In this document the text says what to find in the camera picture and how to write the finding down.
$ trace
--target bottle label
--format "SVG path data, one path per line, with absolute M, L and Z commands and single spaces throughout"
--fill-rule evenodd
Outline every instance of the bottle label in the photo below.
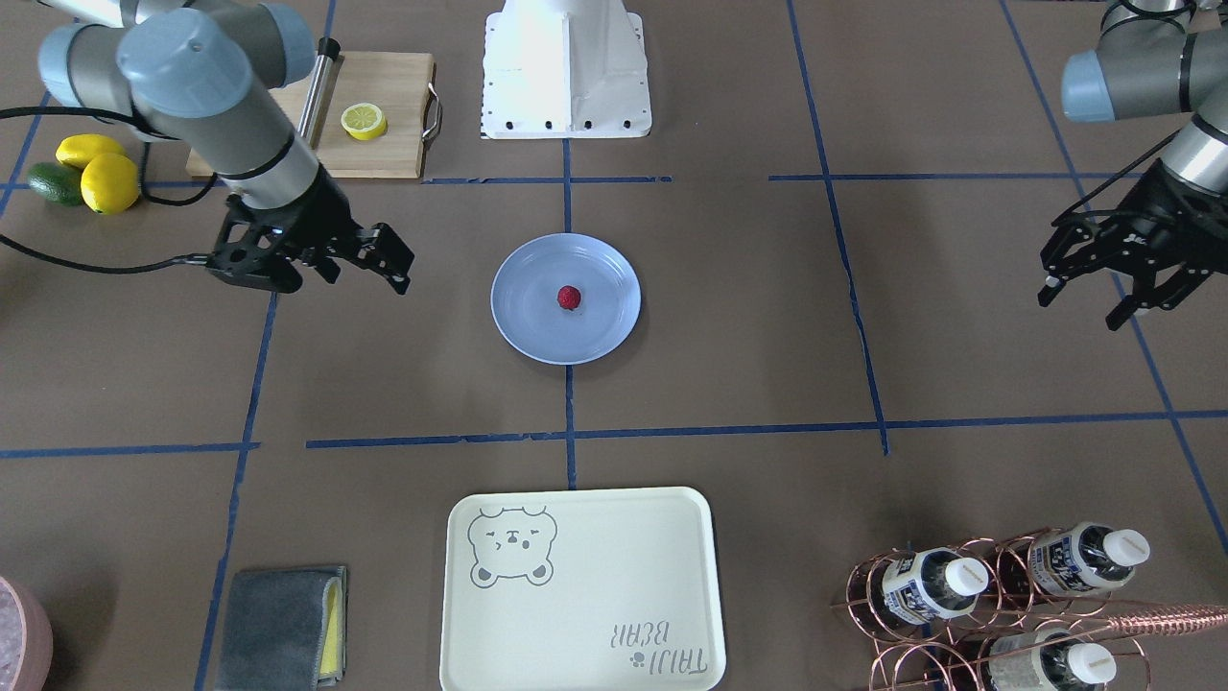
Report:
M 921 626 L 936 619 L 955 619 L 957 612 L 941 606 L 925 593 L 921 565 L 928 552 L 892 562 L 883 572 L 883 601 L 901 621 Z
M 1034 631 L 998 638 L 990 648 L 990 681 L 997 691 L 1057 691 L 1040 665 L 1040 648 L 1006 655 L 1027 646 L 1034 646 L 1054 633 L 1054 630 Z
M 1083 576 L 1087 566 L 1078 558 L 1078 545 L 1070 533 L 1032 550 L 1032 577 L 1050 595 L 1084 594 L 1095 590 Z

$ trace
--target lemon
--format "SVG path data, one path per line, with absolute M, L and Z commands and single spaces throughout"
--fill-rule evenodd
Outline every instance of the lemon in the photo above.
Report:
M 81 198 L 99 214 L 118 214 L 140 196 L 136 163 L 120 153 L 98 153 L 81 173 Z
M 341 113 L 341 126 L 350 136 L 366 141 L 388 131 L 388 120 L 375 103 L 355 103 Z
M 98 153 L 123 153 L 124 146 L 104 134 L 74 134 L 60 141 L 55 160 L 84 171 Z
M 60 163 L 34 163 L 26 173 L 26 182 L 48 201 L 61 206 L 80 206 L 81 171 Z

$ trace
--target blue plate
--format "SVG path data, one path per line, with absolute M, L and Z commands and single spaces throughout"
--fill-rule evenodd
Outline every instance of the blue plate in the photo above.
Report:
M 580 290 L 580 306 L 559 306 L 559 288 Z M 609 353 L 640 317 L 640 280 L 605 242 L 560 232 L 507 257 L 490 287 L 495 325 L 512 347 L 551 366 L 578 366 Z

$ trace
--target bear drawing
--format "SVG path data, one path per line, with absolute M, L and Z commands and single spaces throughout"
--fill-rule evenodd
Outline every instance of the bear drawing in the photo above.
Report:
M 500 578 L 524 578 L 533 585 L 545 585 L 554 576 L 550 545 L 559 535 L 554 518 L 542 511 L 524 508 L 481 509 L 469 524 L 469 542 L 475 563 L 469 572 L 473 584 L 490 588 Z

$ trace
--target metal handle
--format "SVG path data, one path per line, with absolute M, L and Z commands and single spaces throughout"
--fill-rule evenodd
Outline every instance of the metal handle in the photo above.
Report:
M 298 118 L 298 134 L 307 140 L 307 145 L 316 147 L 319 137 L 319 112 L 324 104 L 324 91 L 333 76 L 336 66 L 336 58 L 340 55 L 340 44 L 328 37 L 319 39 L 319 52 L 316 55 L 316 66 L 311 75 L 311 87 L 307 90 L 307 103 L 303 104 L 302 117 Z
M 426 90 L 431 92 L 431 101 L 435 102 L 435 122 L 431 123 L 431 126 L 422 130 L 422 141 L 430 144 L 440 135 L 440 125 L 443 124 L 443 102 L 440 101 L 440 95 L 435 92 L 433 82 L 426 82 Z M 430 103 L 427 103 L 426 108 L 430 109 Z

